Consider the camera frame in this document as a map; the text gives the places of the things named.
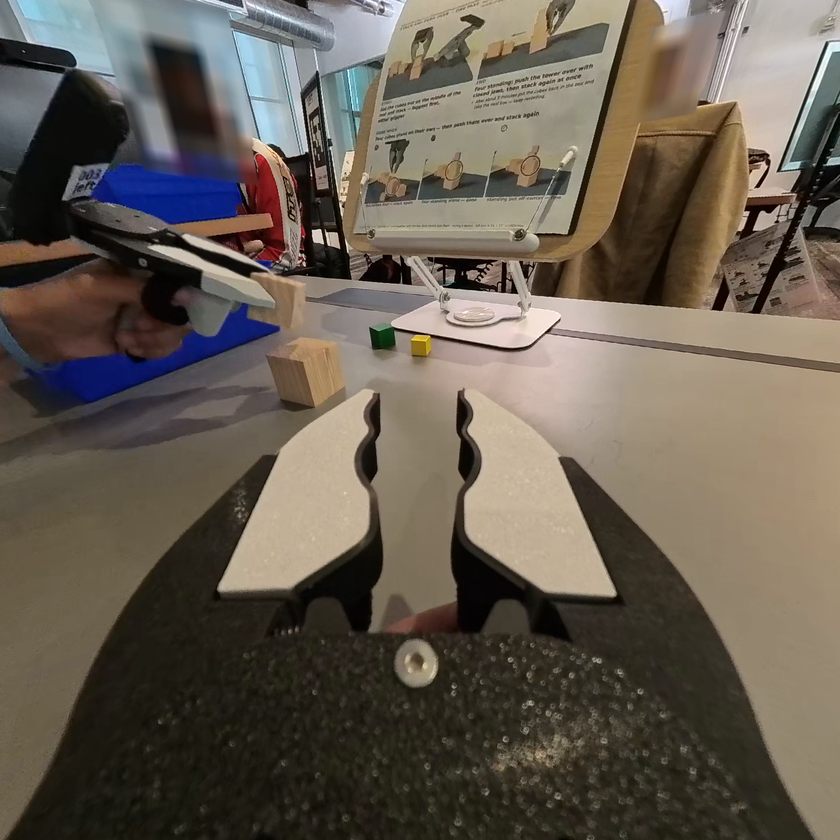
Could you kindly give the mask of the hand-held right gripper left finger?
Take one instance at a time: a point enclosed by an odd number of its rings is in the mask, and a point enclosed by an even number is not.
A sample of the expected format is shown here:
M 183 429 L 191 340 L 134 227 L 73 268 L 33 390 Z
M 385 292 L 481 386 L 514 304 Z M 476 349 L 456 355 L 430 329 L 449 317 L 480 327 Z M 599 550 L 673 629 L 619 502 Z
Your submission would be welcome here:
M 363 389 L 279 450 L 217 585 L 225 601 L 278 601 L 297 623 L 333 599 L 367 632 L 383 569 L 377 473 L 381 396 Z

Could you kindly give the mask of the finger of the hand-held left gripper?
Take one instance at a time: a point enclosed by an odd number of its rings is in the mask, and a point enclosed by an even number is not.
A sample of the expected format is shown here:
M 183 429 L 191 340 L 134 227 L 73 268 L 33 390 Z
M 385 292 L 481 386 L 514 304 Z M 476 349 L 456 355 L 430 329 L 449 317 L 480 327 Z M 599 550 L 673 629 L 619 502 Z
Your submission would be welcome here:
M 206 295 L 232 303 L 263 309 L 276 306 L 274 298 L 257 280 L 230 270 L 203 270 L 200 289 Z
M 191 279 L 204 266 L 213 270 L 225 269 L 241 277 L 270 274 L 268 268 L 234 249 L 208 238 L 181 234 L 172 229 L 149 234 L 148 246 L 170 261 L 172 267 L 155 270 L 155 273 L 166 277 Z

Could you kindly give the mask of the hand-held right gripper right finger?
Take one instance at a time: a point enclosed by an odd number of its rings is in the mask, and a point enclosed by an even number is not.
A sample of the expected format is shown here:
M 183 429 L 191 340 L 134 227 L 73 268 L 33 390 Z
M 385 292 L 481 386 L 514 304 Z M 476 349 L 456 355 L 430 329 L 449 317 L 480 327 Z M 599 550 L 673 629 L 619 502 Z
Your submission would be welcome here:
M 560 606 L 618 606 L 618 590 L 558 452 L 474 388 L 457 394 L 451 572 L 461 631 L 486 630 L 503 602 L 526 628 L 565 634 Z

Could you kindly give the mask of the medium plain wooden cube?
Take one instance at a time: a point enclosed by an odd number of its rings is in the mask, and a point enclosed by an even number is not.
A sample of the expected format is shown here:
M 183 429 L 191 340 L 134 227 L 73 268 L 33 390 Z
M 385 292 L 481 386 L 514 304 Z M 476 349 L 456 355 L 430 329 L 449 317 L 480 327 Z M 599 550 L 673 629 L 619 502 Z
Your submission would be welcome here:
M 307 286 L 295 276 L 272 273 L 252 274 L 267 295 L 275 302 L 273 309 L 248 307 L 248 319 L 277 326 L 281 329 L 299 329 L 305 319 Z

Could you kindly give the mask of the blue plastic bin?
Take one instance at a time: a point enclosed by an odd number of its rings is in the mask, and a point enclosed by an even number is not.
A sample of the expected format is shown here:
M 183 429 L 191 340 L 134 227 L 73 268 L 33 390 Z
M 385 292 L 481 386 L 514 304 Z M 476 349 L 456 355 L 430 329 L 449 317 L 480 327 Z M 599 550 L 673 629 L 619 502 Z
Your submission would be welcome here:
M 121 164 L 108 173 L 94 197 L 151 214 L 169 224 L 236 217 L 244 204 L 237 184 L 159 174 L 135 164 Z M 191 333 L 176 352 L 163 359 L 136 363 L 110 355 L 57 364 L 29 377 L 47 392 L 77 403 L 94 403 L 278 332 L 277 326 L 252 320 L 246 309 L 240 308 L 227 317 L 217 336 L 205 338 Z

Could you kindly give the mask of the large plain wooden cube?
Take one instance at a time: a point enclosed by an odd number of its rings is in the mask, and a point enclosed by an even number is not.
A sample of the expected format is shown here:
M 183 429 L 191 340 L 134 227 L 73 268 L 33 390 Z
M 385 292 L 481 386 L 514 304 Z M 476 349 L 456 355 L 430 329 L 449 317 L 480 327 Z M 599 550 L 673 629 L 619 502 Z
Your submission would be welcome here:
M 278 344 L 266 361 L 280 399 L 315 407 L 345 386 L 340 347 L 336 342 L 300 337 Z

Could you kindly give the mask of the person's right hand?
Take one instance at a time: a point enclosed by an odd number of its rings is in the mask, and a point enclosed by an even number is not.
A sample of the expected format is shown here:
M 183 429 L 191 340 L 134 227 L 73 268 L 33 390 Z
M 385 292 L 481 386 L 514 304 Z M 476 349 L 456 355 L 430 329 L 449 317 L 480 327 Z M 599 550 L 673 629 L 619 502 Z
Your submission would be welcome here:
M 459 632 L 457 603 L 451 602 L 404 617 L 384 631 L 400 635 L 456 634 Z

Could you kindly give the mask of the person's left hand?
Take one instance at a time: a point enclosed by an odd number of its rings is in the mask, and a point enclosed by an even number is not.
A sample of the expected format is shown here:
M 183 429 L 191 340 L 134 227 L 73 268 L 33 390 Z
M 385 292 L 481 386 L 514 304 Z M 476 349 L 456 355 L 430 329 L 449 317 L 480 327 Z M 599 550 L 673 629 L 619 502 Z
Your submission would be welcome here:
M 114 354 L 143 360 L 178 350 L 189 326 L 141 305 L 147 274 L 96 259 L 35 284 L 2 290 L 2 363 L 39 366 Z

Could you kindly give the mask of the wooden shelf board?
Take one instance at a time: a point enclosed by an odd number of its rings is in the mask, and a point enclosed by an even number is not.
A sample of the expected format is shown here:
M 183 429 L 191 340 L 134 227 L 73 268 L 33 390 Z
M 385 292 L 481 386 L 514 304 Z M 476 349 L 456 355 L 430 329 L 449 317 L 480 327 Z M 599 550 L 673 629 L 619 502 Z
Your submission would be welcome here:
M 212 238 L 237 233 L 254 232 L 273 227 L 269 214 L 246 214 L 200 222 L 174 224 L 173 228 L 182 234 Z M 1 267 L 25 266 L 58 259 L 90 255 L 89 248 L 74 239 L 64 239 L 51 245 L 31 245 L 25 241 L 10 241 L 1 244 Z

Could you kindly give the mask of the black tag board stand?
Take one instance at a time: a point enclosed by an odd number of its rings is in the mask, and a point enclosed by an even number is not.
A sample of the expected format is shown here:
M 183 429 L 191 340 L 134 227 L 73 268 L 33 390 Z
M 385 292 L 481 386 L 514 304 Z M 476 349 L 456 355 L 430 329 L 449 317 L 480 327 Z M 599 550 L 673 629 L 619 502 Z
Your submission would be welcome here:
M 350 280 L 350 254 L 343 232 L 338 183 L 333 169 L 321 78 L 317 70 L 301 89 L 301 105 L 322 246 L 335 264 L 338 276 Z

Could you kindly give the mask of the printed instruction sheet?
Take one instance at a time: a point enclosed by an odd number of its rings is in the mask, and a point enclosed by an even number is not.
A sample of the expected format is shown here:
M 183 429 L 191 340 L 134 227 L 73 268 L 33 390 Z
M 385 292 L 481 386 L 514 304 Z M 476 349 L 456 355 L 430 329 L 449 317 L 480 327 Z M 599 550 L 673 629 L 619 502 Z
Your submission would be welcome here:
M 385 54 L 354 232 L 570 235 L 628 1 L 405 2 Z

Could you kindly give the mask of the printed leaflet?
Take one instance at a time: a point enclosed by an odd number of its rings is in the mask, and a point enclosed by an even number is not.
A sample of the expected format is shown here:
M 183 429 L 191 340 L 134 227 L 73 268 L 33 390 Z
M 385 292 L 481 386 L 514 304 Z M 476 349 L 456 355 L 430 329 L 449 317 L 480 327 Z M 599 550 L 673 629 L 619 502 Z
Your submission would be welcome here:
M 753 309 L 789 226 L 789 222 L 782 222 L 767 227 L 738 240 L 726 251 L 721 272 L 735 312 L 750 313 Z M 762 313 L 799 317 L 820 300 L 805 239 L 798 231 L 785 254 L 784 265 Z

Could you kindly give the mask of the black tripod stand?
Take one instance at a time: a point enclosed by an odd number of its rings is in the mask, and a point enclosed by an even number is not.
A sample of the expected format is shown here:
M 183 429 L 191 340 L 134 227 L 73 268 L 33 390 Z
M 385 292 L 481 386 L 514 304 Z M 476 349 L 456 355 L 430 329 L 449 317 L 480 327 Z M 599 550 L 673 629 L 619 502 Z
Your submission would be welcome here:
M 752 314 L 761 314 L 770 300 L 776 281 L 787 269 L 792 269 L 792 246 L 802 227 L 804 216 L 811 205 L 825 201 L 831 194 L 838 193 L 839 176 L 831 181 L 824 180 L 824 172 L 829 169 L 829 160 L 837 152 L 839 136 L 839 106 L 830 108 L 825 122 L 824 131 L 818 141 L 812 161 L 802 172 L 804 181 L 801 189 L 794 193 L 796 207 L 793 217 L 788 221 L 778 248 L 773 255 L 768 272 L 763 279 L 758 296 L 752 301 Z

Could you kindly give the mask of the large display screen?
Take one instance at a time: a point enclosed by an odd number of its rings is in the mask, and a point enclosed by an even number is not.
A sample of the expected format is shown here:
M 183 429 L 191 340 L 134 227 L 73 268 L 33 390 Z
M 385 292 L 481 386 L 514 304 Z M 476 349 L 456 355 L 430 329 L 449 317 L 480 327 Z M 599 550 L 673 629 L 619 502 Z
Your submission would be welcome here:
M 784 148 L 779 173 L 800 172 L 812 163 L 838 103 L 839 41 L 834 39 L 822 48 Z

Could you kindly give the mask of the silver ventilation duct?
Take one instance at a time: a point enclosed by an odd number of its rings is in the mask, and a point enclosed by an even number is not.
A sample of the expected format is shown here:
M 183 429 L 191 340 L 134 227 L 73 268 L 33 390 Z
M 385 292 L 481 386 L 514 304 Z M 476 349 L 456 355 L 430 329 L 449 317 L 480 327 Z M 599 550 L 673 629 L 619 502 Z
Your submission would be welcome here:
M 232 28 L 273 43 L 330 51 L 335 43 L 332 21 L 285 1 L 243 1 L 228 13 Z

